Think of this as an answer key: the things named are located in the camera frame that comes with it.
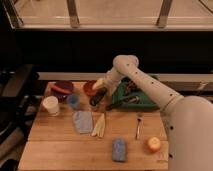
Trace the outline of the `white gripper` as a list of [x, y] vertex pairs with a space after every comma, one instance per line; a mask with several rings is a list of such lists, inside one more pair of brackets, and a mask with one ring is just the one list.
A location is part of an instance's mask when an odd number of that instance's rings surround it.
[[107, 89], [107, 97], [111, 97], [113, 93], [116, 91], [116, 87], [120, 83], [121, 80], [121, 74], [117, 72], [116, 70], [110, 70], [106, 73], [104, 77], [104, 81], [102, 78], [99, 78], [92, 86], [93, 90], [98, 90], [99, 88], [102, 88], [105, 84]]

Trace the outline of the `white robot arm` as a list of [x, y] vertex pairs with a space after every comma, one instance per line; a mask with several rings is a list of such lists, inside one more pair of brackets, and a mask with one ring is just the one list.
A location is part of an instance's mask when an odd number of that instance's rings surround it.
[[114, 91], [128, 77], [169, 117], [168, 171], [213, 171], [213, 104], [200, 96], [181, 95], [138, 65], [134, 55], [116, 56], [93, 88]]

